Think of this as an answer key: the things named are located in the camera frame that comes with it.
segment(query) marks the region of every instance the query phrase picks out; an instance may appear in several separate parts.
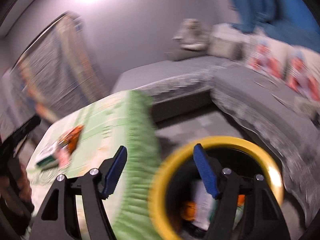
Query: metal bolt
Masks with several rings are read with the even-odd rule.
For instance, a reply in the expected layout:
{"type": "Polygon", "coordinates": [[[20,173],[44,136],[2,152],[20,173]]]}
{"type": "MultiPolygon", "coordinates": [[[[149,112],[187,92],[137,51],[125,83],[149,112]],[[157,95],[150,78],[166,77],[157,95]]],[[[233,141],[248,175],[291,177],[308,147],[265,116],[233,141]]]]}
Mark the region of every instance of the metal bolt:
{"type": "Polygon", "coordinates": [[[222,170],[222,173],[223,174],[225,174],[225,175],[229,175],[229,174],[231,174],[231,170],[229,169],[229,168],[224,168],[223,170],[222,170]]]}
{"type": "Polygon", "coordinates": [[[96,174],[98,174],[98,172],[99,172],[99,170],[96,168],[90,170],[91,175],[96,175],[96,174]]]}
{"type": "Polygon", "coordinates": [[[261,174],[257,174],[256,179],[261,181],[261,180],[264,180],[264,177],[261,174]]]}
{"type": "Polygon", "coordinates": [[[64,175],[63,174],[58,175],[57,181],[63,181],[63,180],[64,180],[64,175]]]}

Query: human hand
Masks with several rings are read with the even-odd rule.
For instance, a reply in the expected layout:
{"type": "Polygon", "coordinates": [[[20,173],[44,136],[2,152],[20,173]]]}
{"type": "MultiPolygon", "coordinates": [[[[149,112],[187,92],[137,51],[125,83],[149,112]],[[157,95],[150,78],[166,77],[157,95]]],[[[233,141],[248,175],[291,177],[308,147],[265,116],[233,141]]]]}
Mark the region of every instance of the human hand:
{"type": "MultiPolygon", "coordinates": [[[[20,189],[19,198],[25,202],[31,200],[31,187],[30,181],[28,180],[27,171],[24,165],[20,164],[21,177],[17,181],[17,186],[20,189]]],[[[22,210],[17,206],[17,204],[12,200],[7,188],[10,185],[8,177],[0,176],[0,195],[5,200],[7,207],[15,212],[17,215],[23,215],[22,210]]]]}

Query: green ruffled trim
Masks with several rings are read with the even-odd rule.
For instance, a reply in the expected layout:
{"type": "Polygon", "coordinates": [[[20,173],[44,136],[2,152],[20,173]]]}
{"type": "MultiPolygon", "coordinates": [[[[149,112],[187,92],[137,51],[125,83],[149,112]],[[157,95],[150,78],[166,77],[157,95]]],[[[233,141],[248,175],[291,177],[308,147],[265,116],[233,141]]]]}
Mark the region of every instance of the green ruffled trim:
{"type": "Polygon", "coordinates": [[[155,127],[148,112],[152,100],[139,91],[129,93],[125,117],[128,127],[126,189],[112,228],[118,240],[161,240],[148,211],[150,184],[161,163],[155,127]]]}

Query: trash bin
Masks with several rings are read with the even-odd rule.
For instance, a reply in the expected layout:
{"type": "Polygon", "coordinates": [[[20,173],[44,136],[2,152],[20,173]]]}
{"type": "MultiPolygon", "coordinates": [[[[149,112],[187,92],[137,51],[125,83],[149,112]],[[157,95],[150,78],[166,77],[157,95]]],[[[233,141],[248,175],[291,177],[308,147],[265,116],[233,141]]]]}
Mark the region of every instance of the trash bin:
{"type": "Polygon", "coordinates": [[[217,158],[240,176],[253,178],[263,174],[281,205],[284,188],[281,172],[273,158],[256,144],[229,137],[206,137],[191,142],[162,163],[154,177],[149,194],[149,213],[152,223],[164,240],[180,240],[183,229],[182,205],[191,201],[191,182],[200,179],[193,161],[193,147],[200,143],[209,156],[217,158]]]}

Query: white pillow with red print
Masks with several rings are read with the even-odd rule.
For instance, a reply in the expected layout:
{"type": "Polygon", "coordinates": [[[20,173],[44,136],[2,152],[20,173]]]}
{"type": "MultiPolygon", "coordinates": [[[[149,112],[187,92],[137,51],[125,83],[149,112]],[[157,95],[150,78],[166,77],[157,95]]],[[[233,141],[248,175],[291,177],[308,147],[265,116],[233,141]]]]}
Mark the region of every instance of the white pillow with red print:
{"type": "Polygon", "coordinates": [[[290,45],[268,37],[258,37],[247,67],[263,75],[283,79],[290,45]]]}
{"type": "Polygon", "coordinates": [[[312,101],[320,101],[320,54],[294,46],[289,53],[286,84],[312,101]]]}

